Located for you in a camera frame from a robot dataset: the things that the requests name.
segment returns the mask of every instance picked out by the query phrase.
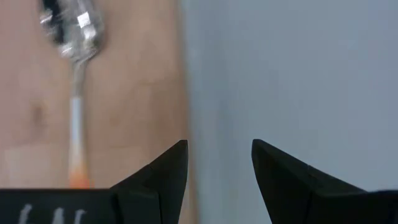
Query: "gray wall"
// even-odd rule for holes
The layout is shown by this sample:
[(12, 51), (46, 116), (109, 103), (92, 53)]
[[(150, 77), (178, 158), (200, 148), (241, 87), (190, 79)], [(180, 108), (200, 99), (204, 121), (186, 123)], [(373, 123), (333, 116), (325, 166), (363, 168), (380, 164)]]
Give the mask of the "gray wall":
[(182, 8), (200, 223), (270, 223), (253, 138), (364, 189), (398, 188), (398, 1)]

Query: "wooden table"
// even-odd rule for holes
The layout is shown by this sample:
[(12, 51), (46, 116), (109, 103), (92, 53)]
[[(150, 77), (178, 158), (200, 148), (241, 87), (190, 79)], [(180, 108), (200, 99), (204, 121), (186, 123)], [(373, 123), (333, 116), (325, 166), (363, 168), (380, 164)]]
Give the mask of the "wooden table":
[[(176, 0), (96, 2), (106, 45), (88, 66), (95, 187), (110, 187), (188, 138)], [(66, 187), (69, 61), (44, 37), (38, 1), (0, 3), (0, 187)], [(181, 223), (193, 223), (185, 194)]]

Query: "white marking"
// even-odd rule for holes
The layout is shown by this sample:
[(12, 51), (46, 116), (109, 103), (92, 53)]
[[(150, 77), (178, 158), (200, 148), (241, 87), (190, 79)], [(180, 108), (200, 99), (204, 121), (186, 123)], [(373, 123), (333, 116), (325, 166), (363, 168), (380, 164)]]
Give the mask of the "white marking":
[(63, 224), (63, 208), (55, 209), (52, 224)]
[(80, 224), (81, 217), (86, 213), (83, 209), (79, 209), (75, 212), (75, 222), (74, 224)]
[(19, 214), (18, 224), (27, 224), (29, 212), (32, 210), (32, 205), (26, 204)]
[(84, 26), (91, 24), (88, 12), (85, 12), (82, 15), (78, 16), (77, 21), (79, 22), (80, 28), (83, 28)]

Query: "spoon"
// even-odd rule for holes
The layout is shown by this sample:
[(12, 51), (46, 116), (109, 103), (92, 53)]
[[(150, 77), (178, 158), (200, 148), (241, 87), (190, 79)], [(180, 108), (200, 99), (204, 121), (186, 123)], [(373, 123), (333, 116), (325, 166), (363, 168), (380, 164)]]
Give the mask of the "spoon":
[(69, 185), (89, 188), (84, 135), (83, 84), (87, 63), (101, 48), (104, 24), (91, 0), (42, 0), (40, 24), (73, 67), (70, 95)]

